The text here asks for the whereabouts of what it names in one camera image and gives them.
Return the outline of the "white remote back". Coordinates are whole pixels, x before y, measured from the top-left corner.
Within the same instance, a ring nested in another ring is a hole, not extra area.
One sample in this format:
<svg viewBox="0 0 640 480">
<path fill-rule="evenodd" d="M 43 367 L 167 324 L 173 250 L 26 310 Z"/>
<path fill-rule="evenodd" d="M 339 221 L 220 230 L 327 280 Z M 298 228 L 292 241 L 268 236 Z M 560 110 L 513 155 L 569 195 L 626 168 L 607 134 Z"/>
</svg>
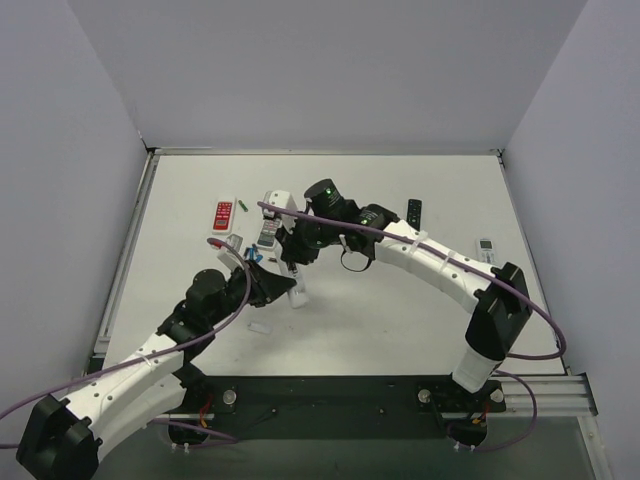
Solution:
<svg viewBox="0 0 640 480">
<path fill-rule="evenodd" d="M 285 263 L 282 274 L 286 274 L 295 281 L 295 285 L 287 292 L 291 308 L 299 309 L 304 307 L 309 302 L 309 296 L 301 270 L 295 263 Z"/>
</svg>

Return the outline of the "white battery cover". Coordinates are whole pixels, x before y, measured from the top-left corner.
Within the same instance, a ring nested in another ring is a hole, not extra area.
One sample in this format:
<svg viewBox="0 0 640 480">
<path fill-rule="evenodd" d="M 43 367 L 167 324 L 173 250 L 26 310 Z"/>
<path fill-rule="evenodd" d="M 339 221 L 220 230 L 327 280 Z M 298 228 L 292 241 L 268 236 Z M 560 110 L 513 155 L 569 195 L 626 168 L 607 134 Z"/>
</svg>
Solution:
<svg viewBox="0 0 640 480">
<path fill-rule="evenodd" d="M 264 335 L 269 335 L 272 332 L 272 327 L 269 325 L 264 325 L 258 322 L 250 322 L 247 328 L 255 333 L 260 333 Z"/>
</svg>

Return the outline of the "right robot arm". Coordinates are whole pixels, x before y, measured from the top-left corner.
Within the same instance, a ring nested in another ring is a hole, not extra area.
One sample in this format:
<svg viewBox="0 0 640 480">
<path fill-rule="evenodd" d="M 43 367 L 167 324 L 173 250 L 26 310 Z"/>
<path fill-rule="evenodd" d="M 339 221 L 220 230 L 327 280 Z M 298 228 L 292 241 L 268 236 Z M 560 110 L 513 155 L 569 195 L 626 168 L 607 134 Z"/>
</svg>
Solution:
<svg viewBox="0 0 640 480">
<path fill-rule="evenodd" d="M 346 253 L 404 270 L 438 289 L 471 315 L 466 352 L 452 379 L 469 393 L 479 392 L 532 315 L 523 271 L 512 263 L 495 267 L 468 258 L 378 204 L 360 207 L 330 179 L 309 187 L 304 199 L 307 213 L 297 209 L 288 192 L 276 190 L 265 197 L 264 214 L 281 221 L 276 238 L 282 261 L 309 265 L 321 249 L 339 245 Z"/>
</svg>

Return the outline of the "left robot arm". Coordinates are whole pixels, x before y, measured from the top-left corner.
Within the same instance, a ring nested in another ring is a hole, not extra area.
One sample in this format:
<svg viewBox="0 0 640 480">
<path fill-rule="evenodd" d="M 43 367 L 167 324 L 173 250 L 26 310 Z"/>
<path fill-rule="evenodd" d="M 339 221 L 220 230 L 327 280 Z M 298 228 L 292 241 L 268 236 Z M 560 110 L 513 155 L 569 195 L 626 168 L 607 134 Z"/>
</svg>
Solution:
<svg viewBox="0 0 640 480">
<path fill-rule="evenodd" d="M 62 399 L 48 394 L 33 407 L 16 460 L 36 479 L 90 479 L 121 442 L 176 407 L 204 402 L 202 373 L 192 360 L 215 329 L 247 305 L 264 307 L 296 287 L 295 279 L 254 261 L 224 276 L 199 272 L 184 299 L 124 361 L 91 376 Z"/>
</svg>

